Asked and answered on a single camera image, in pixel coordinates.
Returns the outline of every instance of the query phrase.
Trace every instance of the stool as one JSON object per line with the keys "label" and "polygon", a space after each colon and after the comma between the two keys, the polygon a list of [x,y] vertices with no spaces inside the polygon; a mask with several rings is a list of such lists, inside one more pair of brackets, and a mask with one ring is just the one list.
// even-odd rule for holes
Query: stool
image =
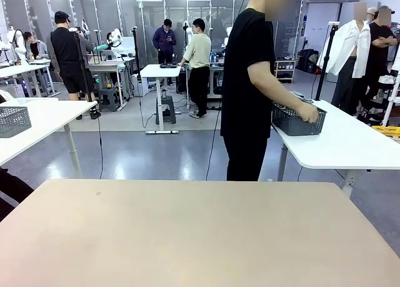
{"label": "stool", "polygon": [[[174,107],[174,100],[172,96],[167,96],[166,98],[161,98],[161,104],[168,105],[169,112],[162,112],[163,120],[170,121],[172,124],[176,123],[175,117],[175,107]],[[158,119],[158,98],[156,100],[156,124],[159,124]]]}
{"label": "stool", "polygon": [[[107,96],[109,104],[104,104],[103,96]],[[118,99],[115,88],[101,88],[99,89],[99,110],[102,108],[108,108],[111,112],[116,112],[118,109]]]}

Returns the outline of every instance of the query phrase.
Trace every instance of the black pants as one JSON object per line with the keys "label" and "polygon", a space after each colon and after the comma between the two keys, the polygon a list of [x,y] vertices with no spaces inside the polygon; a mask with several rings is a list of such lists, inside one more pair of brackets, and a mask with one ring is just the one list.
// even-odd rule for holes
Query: black pants
{"label": "black pants", "polygon": [[[0,168],[0,191],[21,203],[33,192],[33,189],[21,179],[9,174],[6,169]],[[0,198],[0,221],[13,209],[13,206]]]}
{"label": "black pants", "polygon": [[207,113],[207,93],[210,67],[193,68],[188,83],[189,95],[199,109],[199,115]]}
{"label": "black pants", "polygon": [[223,136],[229,157],[227,181],[258,181],[263,166],[268,137],[261,134]]}
{"label": "black pants", "polygon": [[353,79],[354,65],[357,57],[350,57],[337,77],[337,84],[332,98],[332,105],[354,115],[357,113],[358,100],[352,97],[353,88],[357,87],[357,79]]}
{"label": "black pants", "polygon": [[[171,63],[173,61],[173,54],[163,53],[162,51],[158,51],[158,64],[162,63]],[[168,84],[172,83],[172,78],[167,78]]]}

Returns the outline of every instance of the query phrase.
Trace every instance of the white table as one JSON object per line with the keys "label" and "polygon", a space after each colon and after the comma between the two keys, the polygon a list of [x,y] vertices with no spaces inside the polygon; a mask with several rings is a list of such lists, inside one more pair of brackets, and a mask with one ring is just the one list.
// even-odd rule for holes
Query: white table
{"label": "white table", "polygon": [[57,101],[50,98],[20,103],[21,106],[28,108],[32,127],[14,137],[0,139],[0,165],[13,159],[13,157],[64,126],[76,177],[82,178],[78,154],[69,123],[96,104],[97,101],[91,103],[87,101]]}
{"label": "white table", "polygon": [[400,144],[326,101],[314,105],[327,111],[321,134],[290,137],[275,127],[283,140],[278,181],[283,180],[288,150],[305,168],[345,169],[342,190],[348,196],[360,170],[400,169]]}
{"label": "white table", "polygon": [[398,287],[335,184],[57,179],[0,223],[2,287]]}
{"label": "white table", "polygon": [[124,58],[123,60],[115,59],[115,60],[98,61],[97,57],[93,56],[92,59],[90,59],[88,62],[89,70],[92,73],[117,73],[119,103],[120,103],[120,107],[118,108],[118,111],[122,110],[126,106],[126,102],[124,101],[123,94],[121,91],[121,81],[119,79],[119,70],[126,69],[126,63],[132,61],[133,59],[134,58]]}
{"label": "white table", "polygon": [[161,87],[160,78],[164,78],[164,83],[167,84],[167,78],[175,78],[179,76],[181,67],[177,68],[160,68],[160,64],[149,64],[140,72],[142,78],[155,78],[157,86],[157,101],[158,101],[158,118],[159,118],[159,131],[147,131],[146,134],[176,134],[178,131],[165,131],[163,119],[163,104],[161,104]]}
{"label": "white table", "polygon": [[[51,90],[52,90],[52,95],[51,96],[55,96],[57,95],[55,90],[54,90],[54,86],[53,86],[53,81],[51,79],[51,75],[50,75],[50,70],[49,70],[49,65],[48,64],[38,64],[38,65],[29,65],[29,64],[22,64],[22,65],[15,65],[15,66],[10,66],[10,67],[5,67],[5,68],[1,68],[0,69],[0,78],[8,78],[8,77],[13,77],[14,78],[14,85],[17,85],[17,81],[16,81],[16,76],[18,74],[29,74],[32,76],[32,80],[33,80],[33,84],[35,86],[36,89],[36,96],[37,97],[41,97],[41,93],[39,90],[39,84],[38,81],[36,79],[36,75],[35,75],[35,70],[39,70],[39,69],[43,69],[46,68],[47,70],[47,75],[49,78],[49,82],[50,82],[50,86],[51,86]],[[32,96],[31,94],[31,90],[28,90],[28,94],[29,96]]]}

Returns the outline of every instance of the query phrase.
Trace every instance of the basket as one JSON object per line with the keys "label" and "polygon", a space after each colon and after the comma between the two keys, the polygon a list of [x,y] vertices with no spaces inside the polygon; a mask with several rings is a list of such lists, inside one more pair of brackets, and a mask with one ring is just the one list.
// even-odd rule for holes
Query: basket
{"label": "basket", "polygon": [[323,129],[326,115],[326,111],[317,109],[318,120],[315,123],[308,123],[303,121],[294,110],[274,103],[272,106],[272,123],[288,136],[317,135]]}
{"label": "basket", "polygon": [[27,107],[0,106],[0,138],[11,138],[31,126]]}

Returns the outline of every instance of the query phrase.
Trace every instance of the yellow object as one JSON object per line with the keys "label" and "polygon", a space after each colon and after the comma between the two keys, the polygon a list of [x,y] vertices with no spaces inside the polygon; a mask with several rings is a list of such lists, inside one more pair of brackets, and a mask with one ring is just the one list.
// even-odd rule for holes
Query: yellow object
{"label": "yellow object", "polygon": [[385,136],[400,137],[398,126],[373,126],[373,128]]}

